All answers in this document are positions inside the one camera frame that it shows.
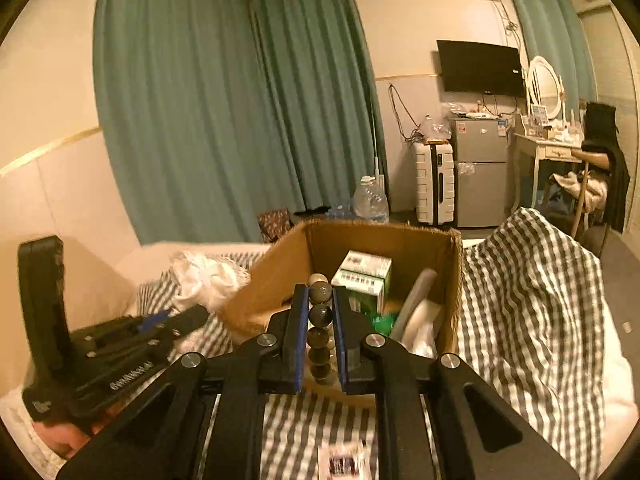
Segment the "person left hand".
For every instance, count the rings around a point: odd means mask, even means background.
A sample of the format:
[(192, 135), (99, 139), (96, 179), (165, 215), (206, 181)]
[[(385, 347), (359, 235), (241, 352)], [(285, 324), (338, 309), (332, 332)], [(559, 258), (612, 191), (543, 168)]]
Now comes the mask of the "person left hand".
[(101, 412), (91, 422), (88, 432), (71, 422), (52, 422), (52, 420), (32, 422), (32, 428), (50, 450), (64, 460), (70, 460), (96, 434), (108, 426), (125, 406), (124, 401), (119, 401)]

